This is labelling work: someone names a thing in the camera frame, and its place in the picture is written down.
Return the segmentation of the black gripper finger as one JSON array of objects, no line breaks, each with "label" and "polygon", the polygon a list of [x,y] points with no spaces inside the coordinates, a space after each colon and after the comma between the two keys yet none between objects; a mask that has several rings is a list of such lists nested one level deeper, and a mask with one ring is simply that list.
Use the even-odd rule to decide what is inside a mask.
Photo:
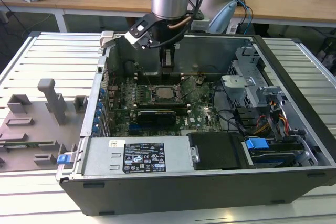
[{"label": "black gripper finger", "polygon": [[161,72],[162,75],[170,74],[174,69],[175,47],[163,46],[161,47]]}]

